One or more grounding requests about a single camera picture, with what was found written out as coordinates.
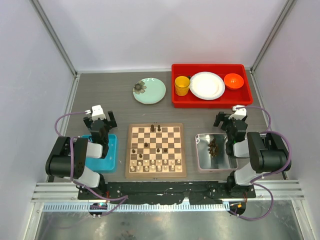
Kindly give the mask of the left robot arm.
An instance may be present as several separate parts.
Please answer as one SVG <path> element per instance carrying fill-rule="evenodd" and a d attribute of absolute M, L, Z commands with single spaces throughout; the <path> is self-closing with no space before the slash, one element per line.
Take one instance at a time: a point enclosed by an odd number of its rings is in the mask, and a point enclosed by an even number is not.
<path fill-rule="evenodd" d="M 79 191 L 91 195 L 97 200 L 108 201 L 107 185 L 102 174 L 86 166 L 86 158 L 102 160 L 109 151 L 109 132 L 117 127 L 117 122 L 112 111 L 106 117 L 102 110 L 86 110 L 83 118 L 85 126 L 90 132 L 87 137 L 63 136 L 57 129 L 58 122 L 67 116 L 78 115 L 71 112 L 60 116 L 54 123 L 54 130 L 58 135 L 56 142 L 45 164 L 48 176 L 68 179 L 78 186 Z"/>

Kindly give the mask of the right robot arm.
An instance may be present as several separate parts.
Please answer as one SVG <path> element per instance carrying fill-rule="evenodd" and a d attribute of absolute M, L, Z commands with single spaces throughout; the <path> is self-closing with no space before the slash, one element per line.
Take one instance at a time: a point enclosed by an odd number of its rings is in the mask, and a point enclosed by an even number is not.
<path fill-rule="evenodd" d="M 286 172 L 291 168 L 289 145 L 279 133 L 267 130 L 265 133 L 247 132 L 247 113 L 235 110 L 233 114 L 220 111 L 214 127 L 226 133 L 224 151 L 227 156 L 248 158 L 249 163 L 232 171 L 227 177 L 225 190 L 233 198 L 245 197 L 254 190 L 253 183 L 265 176 Z"/>

